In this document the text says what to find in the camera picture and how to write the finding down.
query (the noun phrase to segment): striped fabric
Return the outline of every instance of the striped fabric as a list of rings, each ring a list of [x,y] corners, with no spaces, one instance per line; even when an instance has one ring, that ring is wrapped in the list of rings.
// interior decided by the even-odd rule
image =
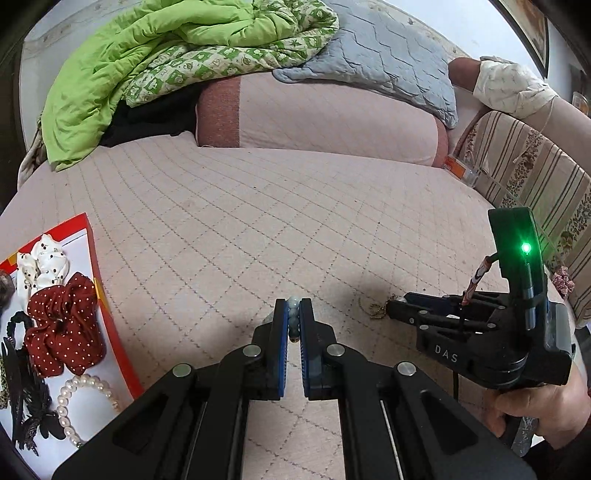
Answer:
[[[528,206],[550,271],[566,265],[579,326],[591,319],[591,179],[538,131],[501,112],[487,113],[460,158],[480,171],[475,189],[495,207]]]

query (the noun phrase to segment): pearl necklace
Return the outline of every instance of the pearl necklace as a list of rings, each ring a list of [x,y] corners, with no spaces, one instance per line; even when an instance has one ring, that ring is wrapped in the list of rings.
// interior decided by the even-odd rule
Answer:
[[[60,394],[57,397],[59,406],[56,408],[56,412],[60,419],[60,425],[64,427],[64,433],[66,434],[66,437],[70,439],[76,448],[80,448],[86,442],[82,440],[74,430],[74,427],[68,418],[68,409],[66,407],[70,401],[70,398],[72,397],[72,394],[80,387],[92,387],[97,389],[109,399],[111,406],[116,412],[120,411],[119,401],[115,398],[113,391],[106,381],[101,380],[97,376],[91,377],[87,374],[75,375],[71,380],[67,380],[65,386],[61,388]]]

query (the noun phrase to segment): human hand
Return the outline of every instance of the human hand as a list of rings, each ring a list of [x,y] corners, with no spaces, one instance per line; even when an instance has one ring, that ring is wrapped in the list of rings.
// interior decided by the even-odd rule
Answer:
[[[522,388],[505,394],[485,393],[485,424],[497,437],[505,431],[505,414],[540,419],[537,435],[555,450],[564,447],[584,429],[591,414],[591,398],[577,366],[570,368],[566,385]]]

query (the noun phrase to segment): red polka dot scrunchie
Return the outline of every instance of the red polka dot scrunchie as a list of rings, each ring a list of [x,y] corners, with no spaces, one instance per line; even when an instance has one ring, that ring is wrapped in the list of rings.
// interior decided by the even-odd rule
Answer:
[[[37,326],[27,330],[25,346],[41,376],[61,375],[64,365],[82,375],[105,356],[95,318],[95,286],[80,272],[65,286],[39,290],[27,310]]]

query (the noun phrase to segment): green blanket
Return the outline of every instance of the green blanket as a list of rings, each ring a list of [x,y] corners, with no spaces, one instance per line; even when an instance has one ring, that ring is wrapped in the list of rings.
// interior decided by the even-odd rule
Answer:
[[[319,0],[144,0],[63,64],[41,117],[48,160],[63,170],[92,152],[124,95],[135,106],[189,83],[295,66],[338,28]]]

